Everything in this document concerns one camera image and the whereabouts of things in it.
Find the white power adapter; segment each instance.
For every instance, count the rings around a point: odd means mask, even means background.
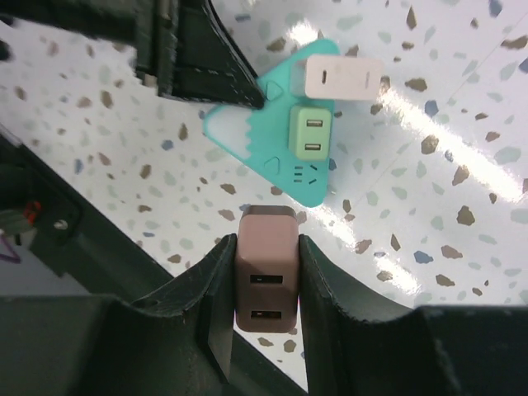
[[[311,99],[373,101],[383,70],[378,59],[314,54],[292,68],[291,89]]]

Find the white floor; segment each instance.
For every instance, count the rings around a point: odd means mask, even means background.
[[[205,106],[141,87],[131,48],[1,25],[0,121],[175,276],[245,205],[292,205],[336,264],[400,303],[528,304],[528,2],[214,4],[259,73],[321,35],[385,62],[379,101],[336,114],[318,208],[207,140]],[[244,336],[306,387],[294,333]]]

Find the speckled floor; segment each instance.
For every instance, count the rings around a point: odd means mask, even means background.
[[[528,2],[214,1],[259,73],[325,36],[382,59],[335,114],[328,197],[295,204],[141,87],[131,48],[0,25],[0,121],[175,276],[245,205],[292,205],[345,271],[415,304],[528,304]],[[302,335],[244,334],[306,387]]]

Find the screw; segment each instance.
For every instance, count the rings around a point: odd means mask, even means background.
[[[59,220],[53,224],[55,229],[60,229],[61,231],[64,231],[65,229],[68,229],[68,223],[66,220]]]

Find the white plug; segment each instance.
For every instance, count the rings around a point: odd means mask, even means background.
[[[311,99],[373,101],[384,65],[378,59],[314,54],[306,60],[304,95]]]

